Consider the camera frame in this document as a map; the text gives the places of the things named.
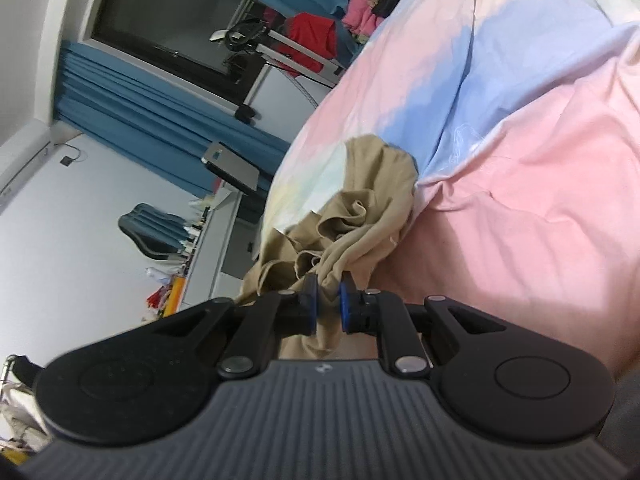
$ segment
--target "window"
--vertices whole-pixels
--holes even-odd
[[[264,60],[209,38],[265,10],[255,0],[103,0],[92,37],[239,105]]]

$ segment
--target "desk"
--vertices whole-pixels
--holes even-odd
[[[209,211],[202,234],[198,237],[194,255],[186,276],[186,284],[178,311],[219,296],[235,297],[240,292],[242,280],[223,272],[229,242],[238,226],[238,208],[242,193],[224,183]],[[246,252],[250,263],[250,253]]]

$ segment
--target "red clothing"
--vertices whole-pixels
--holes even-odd
[[[334,20],[309,14],[308,12],[301,12],[287,20],[286,36],[325,59],[335,59],[337,47]],[[278,51],[312,72],[318,73],[322,70],[320,62],[311,59],[290,46],[279,44]],[[292,68],[286,67],[286,69],[297,75],[297,72]]]

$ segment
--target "red item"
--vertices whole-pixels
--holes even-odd
[[[220,186],[222,186],[222,179],[217,176],[215,181],[213,182],[213,194],[216,194],[218,192]]]
[[[158,308],[160,300],[162,300],[162,289],[164,287],[160,287],[156,290],[151,296],[146,298],[146,306],[149,308]]]
[[[278,15],[279,15],[279,12],[277,10],[271,9],[271,7],[267,7],[264,9],[264,12],[262,13],[262,19],[265,22],[267,22],[267,25],[271,27],[271,25],[273,25],[273,22],[276,20]]]
[[[312,50],[325,59],[335,58],[337,44],[334,20],[309,14],[308,12],[301,12],[287,20],[287,26],[286,36],[290,40]],[[322,70],[322,63],[311,59],[309,56],[302,54],[302,52],[290,46],[280,44],[278,51],[312,72],[319,73]],[[291,67],[285,68],[294,75],[298,74],[298,72]]]

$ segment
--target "ribbed gray surface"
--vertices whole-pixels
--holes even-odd
[[[609,480],[623,467],[592,440],[518,449],[452,421],[429,387],[374,361],[273,362],[225,383],[197,420],[152,444],[55,442],[21,470],[33,480]]]

